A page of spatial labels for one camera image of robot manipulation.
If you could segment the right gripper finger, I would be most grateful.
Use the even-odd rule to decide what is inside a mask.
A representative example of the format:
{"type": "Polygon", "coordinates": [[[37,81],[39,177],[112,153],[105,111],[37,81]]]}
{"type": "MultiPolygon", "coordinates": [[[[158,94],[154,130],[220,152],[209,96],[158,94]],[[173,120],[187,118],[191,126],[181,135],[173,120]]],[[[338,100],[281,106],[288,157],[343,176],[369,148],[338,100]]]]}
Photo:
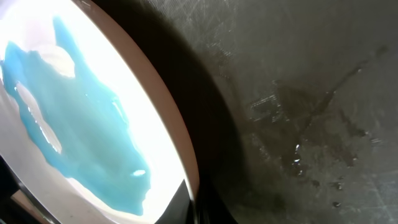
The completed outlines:
{"type": "Polygon", "coordinates": [[[155,224],[194,224],[193,205],[184,180],[155,224]]]}

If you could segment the white plate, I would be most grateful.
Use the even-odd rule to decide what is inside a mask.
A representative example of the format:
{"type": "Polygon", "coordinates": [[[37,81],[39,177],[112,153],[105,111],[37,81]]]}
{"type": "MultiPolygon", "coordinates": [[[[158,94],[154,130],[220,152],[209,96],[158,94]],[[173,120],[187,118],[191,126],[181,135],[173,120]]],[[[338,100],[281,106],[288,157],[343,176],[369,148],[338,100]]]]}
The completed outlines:
{"type": "Polygon", "coordinates": [[[156,223],[199,186],[168,88],[93,1],[1,2],[1,157],[51,223],[156,223]]]}

